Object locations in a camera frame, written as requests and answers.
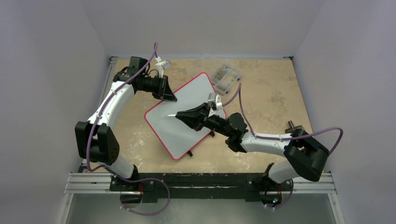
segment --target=wooden tabletop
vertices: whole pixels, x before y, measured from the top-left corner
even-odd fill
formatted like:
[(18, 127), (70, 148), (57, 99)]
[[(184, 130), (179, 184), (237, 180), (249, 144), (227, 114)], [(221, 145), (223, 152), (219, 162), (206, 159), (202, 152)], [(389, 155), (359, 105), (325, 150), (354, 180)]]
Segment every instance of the wooden tabletop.
[[(192, 76), (187, 71), (197, 60), (171, 60), (172, 66), (165, 71), (172, 90), (182, 86)], [(242, 103), (247, 119), (255, 132), (283, 134), (287, 121), (303, 125), (311, 133), (311, 125), (305, 109), (296, 74), (291, 60), (229, 60), (243, 70)], [(218, 63), (206, 60), (204, 63)], [(129, 59), (119, 59), (115, 72), (128, 66)], [(236, 91), (235, 84), (230, 93), (222, 96), (226, 102)], [(216, 134), (207, 137), (191, 151), (192, 157), (179, 160), (171, 158), (165, 147), (144, 119), (144, 113), (158, 103), (151, 93), (138, 91), (121, 113), (114, 134), (120, 144), (120, 153), (139, 172), (171, 173), (253, 173), (264, 172), (271, 162), (283, 157), (265, 153), (235, 153), (225, 144), (226, 137)], [(227, 115), (240, 112), (238, 98), (225, 107)]]

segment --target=red border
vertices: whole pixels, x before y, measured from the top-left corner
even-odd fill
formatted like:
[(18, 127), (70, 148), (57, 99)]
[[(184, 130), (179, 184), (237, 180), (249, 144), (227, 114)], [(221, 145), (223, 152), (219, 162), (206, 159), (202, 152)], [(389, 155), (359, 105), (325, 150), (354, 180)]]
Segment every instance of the red border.
[[(202, 75), (202, 74), (205, 74), (206, 77), (208, 78), (209, 82), (211, 83), (208, 74), (207, 74), (206, 72), (201, 72), (201, 73), (199, 73), (197, 76), (195, 76), (194, 78), (192, 78), (190, 81), (188, 81), (188, 82), (185, 83), (184, 85), (180, 86), (180, 87), (179, 87), (177, 90), (175, 90), (173, 93), (179, 91), (181, 88), (185, 87), (188, 83), (190, 83), (192, 80), (196, 79), (197, 77), (199, 77), (199, 76)], [(156, 105), (154, 105), (153, 107), (151, 107), (150, 109), (148, 109), (148, 110), (144, 113), (144, 119), (146, 120), (147, 124), (150, 126), (151, 130), (153, 130), (154, 134), (156, 134), (156, 136), (157, 136), (157, 138), (160, 140), (161, 144), (165, 147), (166, 151), (168, 151), (168, 153), (170, 154), (170, 156), (172, 157), (172, 159), (174, 159), (174, 160), (179, 160), (179, 159), (181, 159), (184, 155), (186, 155), (188, 151), (190, 151), (192, 148), (194, 148), (196, 145), (198, 145), (204, 138), (206, 138), (206, 137), (210, 134), (210, 132), (209, 132), (208, 134), (206, 134), (201, 140), (199, 140), (195, 145), (193, 145), (189, 150), (187, 150), (183, 155), (181, 155), (179, 158), (175, 159), (175, 158), (172, 156), (172, 154), (169, 152), (169, 150), (168, 150), (168, 148), (165, 146), (165, 144), (162, 142), (162, 140), (161, 140), (161, 138), (158, 136), (157, 132), (155, 132), (155, 130), (154, 130), (153, 127), (151, 126), (150, 122), (149, 122), (149, 121), (147, 120), (147, 118), (146, 118), (147, 113), (150, 112), (152, 109), (154, 109), (156, 106), (158, 106), (158, 105), (159, 105), (160, 103), (162, 103), (162, 102), (163, 102), (163, 101), (160, 101), (158, 104), (156, 104)]]

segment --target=wooden table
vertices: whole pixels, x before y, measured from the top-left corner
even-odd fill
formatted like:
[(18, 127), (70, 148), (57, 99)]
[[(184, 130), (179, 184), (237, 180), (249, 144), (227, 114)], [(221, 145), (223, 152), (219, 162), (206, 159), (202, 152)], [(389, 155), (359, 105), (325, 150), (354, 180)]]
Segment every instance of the wooden table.
[[(186, 83), (192, 77), (187, 71), (197, 60), (171, 60), (172, 66), (165, 71), (172, 90)], [(255, 132), (283, 134), (287, 121), (303, 125), (311, 133), (311, 125), (297, 82), (291, 60), (230, 60), (243, 70), (242, 103), (249, 122)], [(115, 72), (128, 66), (129, 59), (119, 59)], [(222, 97), (226, 102), (237, 89), (235, 84), (230, 93)], [(254, 173), (264, 172), (271, 162), (283, 157), (265, 153), (235, 153), (225, 144), (226, 137), (216, 134), (207, 137), (191, 151), (192, 157), (179, 160), (171, 158), (146, 121), (144, 113), (158, 103), (151, 93), (138, 91), (125, 106), (114, 129), (120, 144), (120, 153), (139, 172), (170, 173)], [(225, 110), (228, 115), (240, 112), (236, 98)]]

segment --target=white wall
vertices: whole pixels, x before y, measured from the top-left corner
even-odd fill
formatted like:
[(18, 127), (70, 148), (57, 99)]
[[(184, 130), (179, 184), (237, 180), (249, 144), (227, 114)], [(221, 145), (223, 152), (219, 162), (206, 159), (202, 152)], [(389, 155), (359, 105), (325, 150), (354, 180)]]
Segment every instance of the white wall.
[(326, 0), (293, 60), (312, 128), (345, 130), (329, 162), (351, 224), (396, 218), (395, 21), (394, 0)]
[(78, 0), (0, 3), (0, 223), (54, 223), (108, 58)]
[(113, 56), (292, 56), (324, 0), (81, 0)]

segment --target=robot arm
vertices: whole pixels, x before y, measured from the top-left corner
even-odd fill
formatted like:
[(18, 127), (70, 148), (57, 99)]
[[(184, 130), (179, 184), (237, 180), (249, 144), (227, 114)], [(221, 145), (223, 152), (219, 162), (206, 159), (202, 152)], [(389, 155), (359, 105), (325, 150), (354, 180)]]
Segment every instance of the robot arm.
[(163, 75), (163, 70), (170, 66), (169, 61), (162, 61), (157, 58), (156, 68), (162, 68), (158, 75), (150, 77), (148, 71), (141, 73), (130, 84), (124, 85), (119, 91), (117, 88), (124, 84), (132, 75), (140, 70), (147, 60), (139, 57), (131, 57), (129, 66), (118, 72), (113, 79), (111, 89), (103, 103), (96, 112), (86, 121), (78, 122), (75, 126), (78, 153), (83, 159), (86, 159), (87, 142), (90, 131), (97, 118), (99, 118), (94, 129), (93, 139), (90, 145), (90, 160), (101, 165), (105, 165), (115, 173), (130, 178), (134, 171), (134, 165), (129, 163), (120, 155), (120, 146), (116, 140), (112, 129), (117, 121), (120, 112), (124, 109), (126, 103), (133, 98), (137, 91), (151, 92), (153, 97), (165, 101), (177, 101), (169, 87), (168, 77)]
[(234, 152), (262, 152), (286, 157), (287, 160), (267, 167), (265, 175), (276, 183), (298, 176), (314, 182), (320, 179), (329, 151), (313, 137), (290, 140), (292, 137), (307, 135), (303, 129), (295, 129), (293, 133), (284, 135), (253, 135), (246, 129), (247, 124), (241, 114), (234, 113), (223, 119), (214, 115), (213, 111), (217, 109), (221, 109), (220, 98), (216, 94), (211, 94), (208, 103), (177, 112), (173, 116), (195, 131), (207, 127), (228, 137), (226, 144)]

